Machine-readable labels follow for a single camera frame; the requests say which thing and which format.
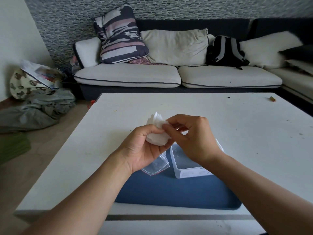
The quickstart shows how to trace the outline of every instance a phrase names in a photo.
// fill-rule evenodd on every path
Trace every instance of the person's right hand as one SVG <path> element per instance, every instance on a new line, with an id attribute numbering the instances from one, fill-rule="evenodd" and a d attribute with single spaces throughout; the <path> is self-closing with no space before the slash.
<path id="1" fill-rule="evenodd" d="M 166 121 L 170 125 L 163 124 L 163 130 L 177 142 L 192 161 L 202 165 L 223 154 L 216 143 L 207 118 L 178 114 Z"/>

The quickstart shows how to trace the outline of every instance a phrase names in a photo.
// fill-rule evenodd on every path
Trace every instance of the person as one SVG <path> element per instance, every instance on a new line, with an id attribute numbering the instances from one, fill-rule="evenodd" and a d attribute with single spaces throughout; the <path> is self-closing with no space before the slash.
<path id="1" fill-rule="evenodd" d="M 149 165 L 174 141 L 191 160 L 225 182 L 268 234 L 313 234 L 313 204 L 223 153 L 206 118 L 175 115 L 167 121 L 169 125 L 162 129 L 135 128 L 94 174 L 22 234 L 97 234 L 131 174 Z M 165 146 L 145 141 L 148 134 L 164 131 L 171 137 Z"/>

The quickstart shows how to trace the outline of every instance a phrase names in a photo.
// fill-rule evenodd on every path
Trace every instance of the white cotton pad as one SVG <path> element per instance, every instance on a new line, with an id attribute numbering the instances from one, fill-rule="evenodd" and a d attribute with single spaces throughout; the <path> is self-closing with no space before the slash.
<path id="1" fill-rule="evenodd" d="M 169 123 L 163 120 L 162 116 L 156 112 L 154 115 L 151 115 L 147 121 L 147 124 L 154 124 L 158 128 L 162 128 L 163 124 Z M 146 136 L 146 141 L 157 146 L 164 146 L 170 138 L 171 137 L 167 133 L 151 133 Z"/>

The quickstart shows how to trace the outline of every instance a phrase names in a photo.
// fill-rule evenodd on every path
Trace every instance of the tiled floor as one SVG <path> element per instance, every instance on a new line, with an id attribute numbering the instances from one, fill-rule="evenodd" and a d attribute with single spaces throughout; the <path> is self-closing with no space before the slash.
<path id="1" fill-rule="evenodd" d="M 87 113 L 88 101 L 63 116 L 57 125 L 27 132 L 32 149 L 0 167 L 0 235 L 15 235 L 27 223 L 12 213 Z"/>

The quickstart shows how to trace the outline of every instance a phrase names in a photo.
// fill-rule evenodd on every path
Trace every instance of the black cushion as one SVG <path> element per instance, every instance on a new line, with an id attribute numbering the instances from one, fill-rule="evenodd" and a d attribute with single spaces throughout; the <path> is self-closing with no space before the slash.
<path id="1" fill-rule="evenodd" d="M 304 62 L 313 63 L 313 44 L 307 44 L 280 51 L 287 59 L 296 59 Z"/>
<path id="2" fill-rule="evenodd" d="M 139 31 L 172 30 L 184 31 L 208 28 L 208 34 L 226 35 L 240 41 L 246 40 L 249 19 L 212 19 L 212 20 L 136 20 Z"/>
<path id="3" fill-rule="evenodd" d="M 259 18 L 253 21 L 248 39 L 276 32 L 290 31 L 303 44 L 313 43 L 313 18 Z"/>

